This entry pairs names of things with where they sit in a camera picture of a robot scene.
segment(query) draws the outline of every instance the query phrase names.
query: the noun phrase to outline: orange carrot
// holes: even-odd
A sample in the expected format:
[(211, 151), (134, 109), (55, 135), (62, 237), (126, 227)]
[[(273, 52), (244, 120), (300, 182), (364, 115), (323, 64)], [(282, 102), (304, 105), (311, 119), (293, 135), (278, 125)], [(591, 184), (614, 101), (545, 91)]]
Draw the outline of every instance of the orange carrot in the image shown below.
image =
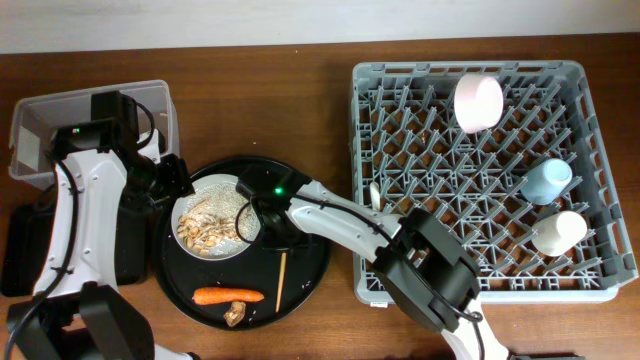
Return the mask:
[(193, 301), (198, 305), (220, 304), (232, 301), (258, 302), (264, 295), (246, 289), (226, 289), (219, 287), (200, 288), (193, 293)]

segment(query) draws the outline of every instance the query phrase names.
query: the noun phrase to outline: round black tray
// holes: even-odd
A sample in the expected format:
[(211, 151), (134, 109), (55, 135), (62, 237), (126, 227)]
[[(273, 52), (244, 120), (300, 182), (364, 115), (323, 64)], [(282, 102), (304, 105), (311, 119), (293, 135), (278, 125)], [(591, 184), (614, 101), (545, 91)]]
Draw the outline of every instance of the round black tray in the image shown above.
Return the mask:
[[(206, 166), (191, 176), (195, 181), (201, 177), (223, 173), (239, 175), (247, 166), (264, 169), (265, 179), (256, 178), (260, 183), (271, 182), (292, 170), (291, 167), (263, 157), (236, 157)], [(278, 275), (281, 253), (253, 244), (247, 250), (231, 259), (205, 261), (187, 254), (177, 244), (171, 231), (171, 209), (169, 206), (157, 223), (156, 242), (153, 247), (153, 264), (156, 279), (169, 300), (190, 318), (205, 325), (225, 330), (252, 329), (282, 319), (311, 295), (322, 279), (329, 263), (328, 241), (313, 236), (313, 246), (298, 249), (288, 254), (280, 311), (275, 312)], [(257, 290), (265, 298), (258, 303), (247, 303), (244, 319), (230, 328), (223, 314), (230, 304), (199, 306), (192, 300), (193, 292), (205, 286), (220, 286)]]

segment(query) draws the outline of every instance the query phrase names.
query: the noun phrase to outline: white wall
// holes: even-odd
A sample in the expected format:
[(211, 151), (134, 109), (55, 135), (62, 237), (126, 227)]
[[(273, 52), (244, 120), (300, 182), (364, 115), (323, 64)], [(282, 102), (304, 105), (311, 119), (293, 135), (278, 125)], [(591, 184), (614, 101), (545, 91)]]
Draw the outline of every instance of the white wall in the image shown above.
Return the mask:
[(0, 0), (0, 53), (640, 31), (640, 1)]

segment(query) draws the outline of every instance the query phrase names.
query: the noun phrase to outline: gray dish rack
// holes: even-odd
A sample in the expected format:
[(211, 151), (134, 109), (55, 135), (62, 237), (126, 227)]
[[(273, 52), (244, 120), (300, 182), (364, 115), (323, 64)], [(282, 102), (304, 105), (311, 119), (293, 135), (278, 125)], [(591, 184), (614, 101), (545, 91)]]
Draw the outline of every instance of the gray dish rack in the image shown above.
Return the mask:
[[(465, 134), (453, 111), (464, 74), (495, 77), (497, 126)], [(603, 302), (638, 277), (582, 66), (573, 61), (363, 63), (353, 70), (353, 198), (370, 206), (377, 182), (385, 213), (428, 210), (480, 265), (485, 303)], [(522, 176), (548, 158), (574, 178), (548, 206), (527, 202)], [(587, 236), (559, 257), (531, 244), (531, 225), (562, 210), (582, 214)], [(354, 256), (360, 301), (392, 303)]]

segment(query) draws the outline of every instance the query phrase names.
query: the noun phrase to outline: brown food piece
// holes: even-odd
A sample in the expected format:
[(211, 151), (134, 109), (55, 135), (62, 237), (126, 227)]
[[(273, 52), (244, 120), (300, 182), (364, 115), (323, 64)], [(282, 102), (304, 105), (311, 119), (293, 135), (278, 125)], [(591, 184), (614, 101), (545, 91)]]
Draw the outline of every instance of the brown food piece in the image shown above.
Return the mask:
[(232, 302), (229, 311), (224, 313), (224, 319), (227, 322), (227, 325), (229, 325), (229, 327), (238, 325), (238, 323), (244, 318), (244, 312), (246, 309), (247, 304), (241, 301)]

